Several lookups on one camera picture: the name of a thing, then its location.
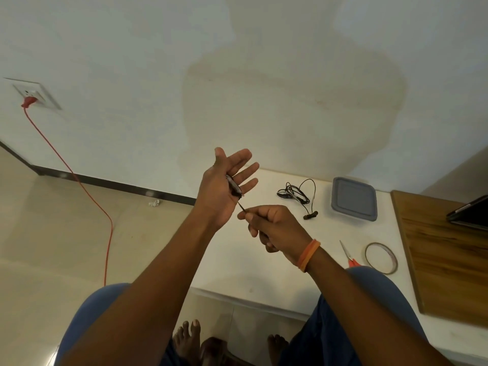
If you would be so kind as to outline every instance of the blue jeans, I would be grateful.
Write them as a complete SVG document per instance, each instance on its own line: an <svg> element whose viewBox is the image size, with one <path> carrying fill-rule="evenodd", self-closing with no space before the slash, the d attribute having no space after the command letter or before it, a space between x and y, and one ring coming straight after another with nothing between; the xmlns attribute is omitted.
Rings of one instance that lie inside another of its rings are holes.
<svg viewBox="0 0 488 366"><path fill-rule="evenodd" d="M390 279L366 266L353 267L347 271L364 290L426 339L412 307ZM63 355L129 285L128 283L109 285L88 297L75 314L61 340L55 365L59 365ZM361 364L339 321L322 296L303 329L295 335L290 346L281 355L280 366L295 364L327 366ZM187 366L188 363L178 356L173 342L170 341L160 365Z"/></svg>

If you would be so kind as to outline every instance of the white table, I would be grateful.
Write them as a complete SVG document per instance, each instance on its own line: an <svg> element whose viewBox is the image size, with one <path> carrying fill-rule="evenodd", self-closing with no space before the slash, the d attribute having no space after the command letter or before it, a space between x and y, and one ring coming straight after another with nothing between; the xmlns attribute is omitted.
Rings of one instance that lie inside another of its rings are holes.
<svg viewBox="0 0 488 366"><path fill-rule="evenodd" d="M330 207L332 183L315 180L314 210L319 215L305 221L302 217L306 211L298 202L276 195L287 181L299 186L304 177L267 170L259 170L257 177L256 188L241 199L244 208L261 204L286 205L343 267L347 267L347 259L339 239L364 265L364 247L372 241L384 243L398 259L398 271L389 278L415 310L430 343L452 360L488 364L488 329L419 313L389 193L376 192L378 219L363 221L333 211ZM313 183L307 181L302 190L312 198ZM247 223L237 219L239 211L240 208L236 208L231 220L211 241L193 279L192 289L203 295L306 320L320 295L315 283L281 253L267 253L259 238L251 237Z"/></svg>

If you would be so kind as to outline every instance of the electrical outlet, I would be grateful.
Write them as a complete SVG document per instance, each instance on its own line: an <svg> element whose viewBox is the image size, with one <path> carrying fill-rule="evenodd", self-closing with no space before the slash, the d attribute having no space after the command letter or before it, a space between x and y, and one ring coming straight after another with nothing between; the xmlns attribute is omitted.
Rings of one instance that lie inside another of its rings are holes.
<svg viewBox="0 0 488 366"><path fill-rule="evenodd" d="M37 101L33 104L38 107L61 109L54 101L47 90L37 82L20 81L17 79L6 78L15 90L22 95L23 98L33 96Z"/></svg>

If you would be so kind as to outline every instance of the red cable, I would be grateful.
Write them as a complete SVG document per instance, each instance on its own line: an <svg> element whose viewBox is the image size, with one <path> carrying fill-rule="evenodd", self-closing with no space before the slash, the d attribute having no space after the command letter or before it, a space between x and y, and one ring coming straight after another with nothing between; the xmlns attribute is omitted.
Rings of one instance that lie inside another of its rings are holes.
<svg viewBox="0 0 488 366"><path fill-rule="evenodd" d="M90 199L97 205L98 208L101 209L101 211L103 213L105 213L105 215L108 217L108 219L110 220L110 237L108 238L108 246L107 246L107 254L105 256L105 272L103 274L103 286L106 286L107 285L107 266L108 266L108 252L110 251L110 243L112 242L112 234L114 232L114 223L112 221L112 218L110 218L110 216L108 215L108 213L105 211L105 209L103 209L102 207L100 207L100 204L97 203L97 201L90 195L90 193L85 189L85 187L83 186L83 184L80 182L80 179L78 178L78 176L76 175L76 173L73 172L73 170L71 169L71 167L68 165L68 163L66 163L63 159L63 157L61 155L59 155L58 151L51 145L51 143L49 142L48 139L46 139L46 136L44 136L44 134L40 131L39 128L37 128L37 126L35 125L35 123L32 121L32 119L29 117L29 115L27 114L27 108L35 103L37 101L36 98L33 98L33 97L27 97L25 98L24 100L24 104L22 104L22 108L24 108L24 113L25 113L25 116L27 117L27 119L29 120L29 122L34 126L34 128L37 130L37 132L39 132L39 135L42 136L42 138L44 140L46 140L47 144L51 147L51 149L53 149L53 151L56 153L56 155L58 156L59 159L61 159L61 161L64 163L64 165L66 167L68 167L69 171L71 172L71 174L73 175L73 178L75 178L75 180L80 184L80 186L82 187L82 189L86 192L86 194L90 197Z"/></svg>

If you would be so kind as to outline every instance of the gray plastic container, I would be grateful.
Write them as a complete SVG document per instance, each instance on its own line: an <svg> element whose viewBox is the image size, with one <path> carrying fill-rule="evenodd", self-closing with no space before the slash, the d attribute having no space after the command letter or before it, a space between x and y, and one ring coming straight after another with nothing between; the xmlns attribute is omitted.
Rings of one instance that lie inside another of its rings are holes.
<svg viewBox="0 0 488 366"><path fill-rule="evenodd" d="M363 220L376 221L376 191L373 186L353 179L336 177L332 182L333 210Z"/></svg>

